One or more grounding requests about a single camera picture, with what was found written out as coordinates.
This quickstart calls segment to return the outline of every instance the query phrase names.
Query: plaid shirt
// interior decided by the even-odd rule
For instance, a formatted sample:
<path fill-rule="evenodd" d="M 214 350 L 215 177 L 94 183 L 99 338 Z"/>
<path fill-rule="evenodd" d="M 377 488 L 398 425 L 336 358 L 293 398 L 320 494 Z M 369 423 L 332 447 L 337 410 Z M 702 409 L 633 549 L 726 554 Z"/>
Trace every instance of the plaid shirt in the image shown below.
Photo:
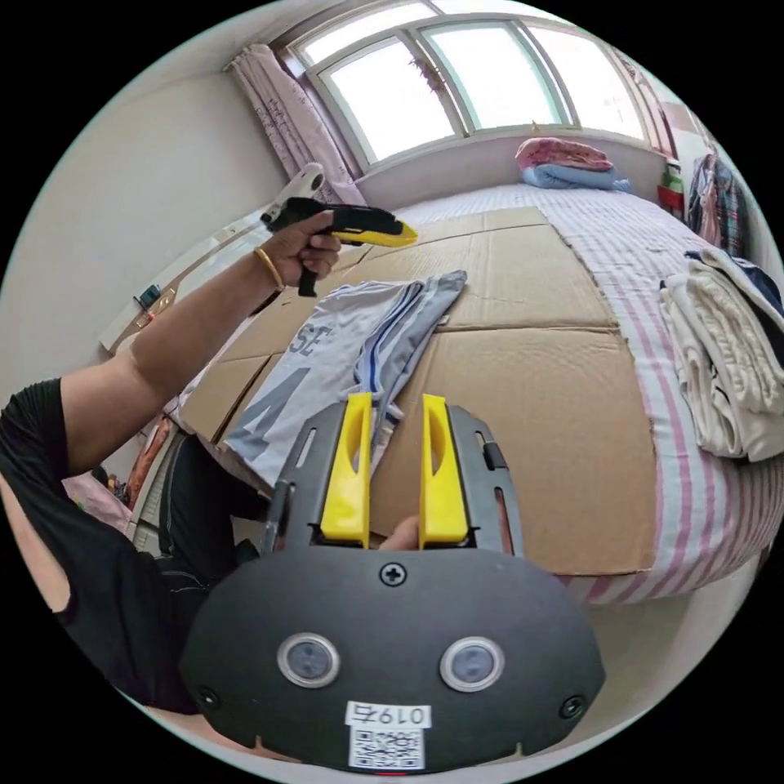
<path fill-rule="evenodd" d="M 702 225 L 702 196 L 711 186 L 716 190 L 716 221 L 721 233 L 721 250 L 730 256 L 748 258 L 748 213 L 746 200 L 732 172 L 708 153 L 694 167 L 688 196 L 688 227 L 699 234 Z"/>
<path fill-rule="evenodd" d="M 730 256 L 747 259 L 748 215 L 746 200 L 732 172 L 716 159 L 716 206 L 721 247 Z"/>

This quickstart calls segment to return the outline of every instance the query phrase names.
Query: gold bracelet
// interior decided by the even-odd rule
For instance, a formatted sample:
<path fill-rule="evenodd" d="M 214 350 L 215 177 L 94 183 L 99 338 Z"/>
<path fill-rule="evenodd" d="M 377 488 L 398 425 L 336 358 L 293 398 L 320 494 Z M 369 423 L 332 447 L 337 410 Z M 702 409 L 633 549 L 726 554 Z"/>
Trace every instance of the gold bracelet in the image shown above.
<path fill-rule="evenodd" d="M 253 251 L 269 267 L 269 271 L 272 273 L 272 277 L 275 280 L 275 291 L 281 292 L 286 286 L 283 283 L 283 278 L 280 277 L 280 273 L 275 269 L 272 259 L 267 256 L 266 251 L 261 246 L 254 247 Z"/>

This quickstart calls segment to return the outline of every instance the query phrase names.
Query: folded white towel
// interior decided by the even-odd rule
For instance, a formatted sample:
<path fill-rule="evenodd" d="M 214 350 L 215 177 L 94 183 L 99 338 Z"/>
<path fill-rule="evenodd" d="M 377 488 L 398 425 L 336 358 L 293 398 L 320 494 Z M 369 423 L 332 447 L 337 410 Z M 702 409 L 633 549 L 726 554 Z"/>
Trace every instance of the folded white towel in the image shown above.
<path fill-rule="evenodd" d="M 728 394 L 753 413 L 784 414 L 784 369 L 760 321 L 732 281 L 699 261 L 689 262 L 686 288 L 697 318 L 720 352 Z"/>
<path fill-rule="evenodd" d="M 728 394 L 733 382 L 721 361 L 722 352 L 697 315 L 688 292 L 690 277 L 673 275 L 660 293 L 697 445 L 717 457 L 748 457 L 751 462 L 782 454 L 784 416 L 749 411 Z"/>
<path fill-rule="evenodd" d="M 747 261 L 733 261 L 724 251 L 716 248 L 700 252 L 702 262 L 709 267 L 714 267 L 725 273 L 741 292 L 743 292 L 763 313 L 767 314 L 773 323 L 784 332 L 784 317 L 768 302 L 760 290 L 749 280 L 749 276 L 740 268 L 740 265 L 753 268 L 754 265 Z"/>

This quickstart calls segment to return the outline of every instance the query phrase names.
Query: label sticker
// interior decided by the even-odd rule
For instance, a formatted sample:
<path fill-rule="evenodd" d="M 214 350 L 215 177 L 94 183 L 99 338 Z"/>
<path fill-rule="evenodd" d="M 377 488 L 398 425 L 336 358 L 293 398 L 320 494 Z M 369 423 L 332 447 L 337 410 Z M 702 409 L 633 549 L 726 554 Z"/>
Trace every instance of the label sticker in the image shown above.
<path fill-rule="evenodd" d="M 423 770 L 425 733 L 421 729 L 361 729 L 351 726 L 349 767 L 365 770 Z"/>
<path fill-rule="evenodd" d="M 345 706 L 345 722 L 361 729 L 430 729 L 430 706 L 350 700 Z"/>

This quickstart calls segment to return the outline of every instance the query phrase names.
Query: hanging clothes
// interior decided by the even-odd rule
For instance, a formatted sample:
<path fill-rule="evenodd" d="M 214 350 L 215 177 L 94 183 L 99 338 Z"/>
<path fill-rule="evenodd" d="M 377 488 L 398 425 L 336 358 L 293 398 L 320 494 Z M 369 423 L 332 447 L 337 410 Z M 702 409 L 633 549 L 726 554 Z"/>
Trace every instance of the hanging clothes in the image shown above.
<path fill-rule="evenodd" d="M 711 245 L 736 258 L 748 257 L 746 202 L 732 172 L 713 151 L 695 162 L 686 221 Z"/>

